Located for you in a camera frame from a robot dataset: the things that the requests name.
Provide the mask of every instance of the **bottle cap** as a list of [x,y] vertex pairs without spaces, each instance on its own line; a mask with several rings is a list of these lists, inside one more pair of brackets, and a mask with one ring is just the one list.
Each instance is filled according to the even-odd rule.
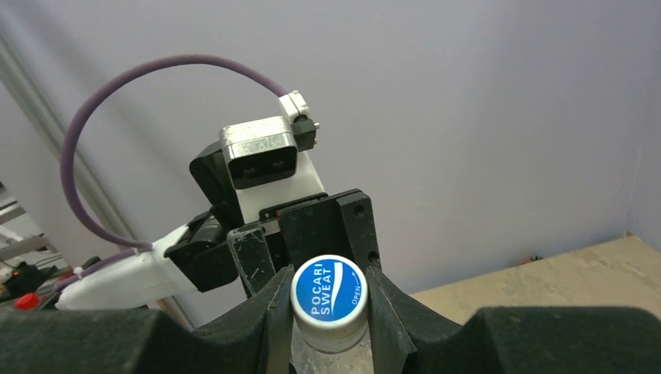
[[367,330],[367,282],[349,259],[322,255],[292,281],[292,307],[303,339],[318,351],[352,348]]

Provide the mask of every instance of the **red object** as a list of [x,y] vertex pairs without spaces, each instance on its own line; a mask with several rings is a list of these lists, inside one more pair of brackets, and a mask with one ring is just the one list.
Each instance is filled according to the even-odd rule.
[[14,306],[18,310],[32,310],[35,309],[38,305],[39,297],[34,292],[24,294],[14,303]]

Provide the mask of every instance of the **beige surface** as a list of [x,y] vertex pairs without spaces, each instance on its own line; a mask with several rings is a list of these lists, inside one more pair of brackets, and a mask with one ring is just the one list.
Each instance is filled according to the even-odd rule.
[[492,305],[626,305],[661,319],[661,252],[622,238],[413,295],[465,323]]

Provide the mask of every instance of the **white plastic housing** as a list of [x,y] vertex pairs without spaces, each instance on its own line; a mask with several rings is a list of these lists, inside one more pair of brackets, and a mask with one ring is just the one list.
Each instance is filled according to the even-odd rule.
[[172,295],[197,291],[165,250],[188,231],[181,226],[154,243],[154,250],[108,265],[64,289],[62,310],[131,309]]
[[243,221],[260,220],[260,210],[324,192],[307,152],[299,152],[296,173],[266,185],[236,190]]

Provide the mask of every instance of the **black foam padding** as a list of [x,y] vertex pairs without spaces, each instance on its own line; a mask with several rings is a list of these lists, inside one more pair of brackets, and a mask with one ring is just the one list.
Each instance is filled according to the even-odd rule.
[[379,269],[366,276],[377,374],[661,373],[661,321],[640,309],[484,308],[460,327]]
[[428,366],[475,373],[661,372],[661,322],[634,308],[486,308]]
[[[279,361],[269,354],[282,351],[271,344],[290,344],[292,276],[293,267],[282,269],[261,292],[192,333],[145,309],[1,314],[0,368],[12,374],[252,374],[261,361],[288,370],[288,350]],[[278,307],[283,296],[284,312]]]

